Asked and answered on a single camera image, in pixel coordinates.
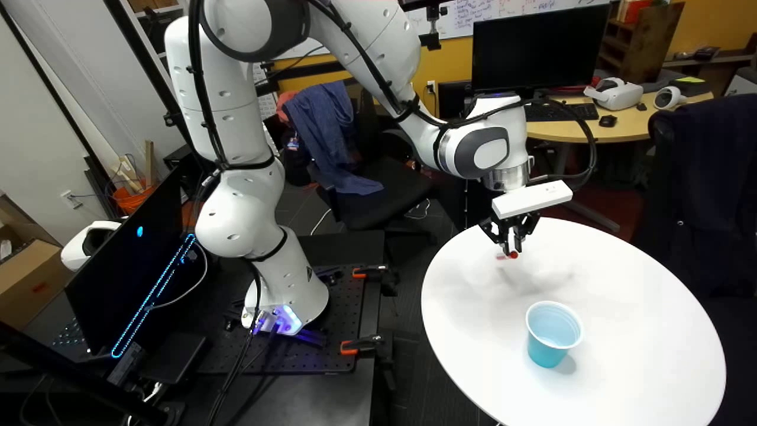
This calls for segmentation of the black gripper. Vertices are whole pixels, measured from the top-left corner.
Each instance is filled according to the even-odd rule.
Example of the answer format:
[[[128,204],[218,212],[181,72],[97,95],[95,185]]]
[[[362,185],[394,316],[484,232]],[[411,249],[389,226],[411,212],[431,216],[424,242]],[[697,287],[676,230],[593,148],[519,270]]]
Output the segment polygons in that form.
[[[512,226],[518,230],[518,238],[515,238],[515,249],[518,252],[522,251],[522,242],[535,232],[538,221],[538,212],[522,212],[522,216],[512,216],[512,217],[506,217],[506,219],[498,219],[498,221],[492,221],[492,219],[483,219],[480,221],[480,230],[488,233],[488,238],[492,244],[496,244],[498,249],[504,249],[504,233],[502,230],[506,226]]]

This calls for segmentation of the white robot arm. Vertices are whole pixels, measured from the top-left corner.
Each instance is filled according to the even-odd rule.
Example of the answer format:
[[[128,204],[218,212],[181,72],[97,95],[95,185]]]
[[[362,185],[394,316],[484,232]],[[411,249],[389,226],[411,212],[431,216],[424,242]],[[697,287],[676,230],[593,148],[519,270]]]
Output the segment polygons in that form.
[[[421,163],[504,194],[522,188],[529,172],[515,95],[484,97],[459,122],[421,104],[411,88],[421,39],[396,0],[188,0],[163,32],[166,57],[188,145],[220,169],[193,233],[213,255],[244,257],[257,271],[240,305],[240,327],[252,333],[292,335],[328,305],[298,237],[273,217],[284,163],[251,70],[308,37],[380,102]]]

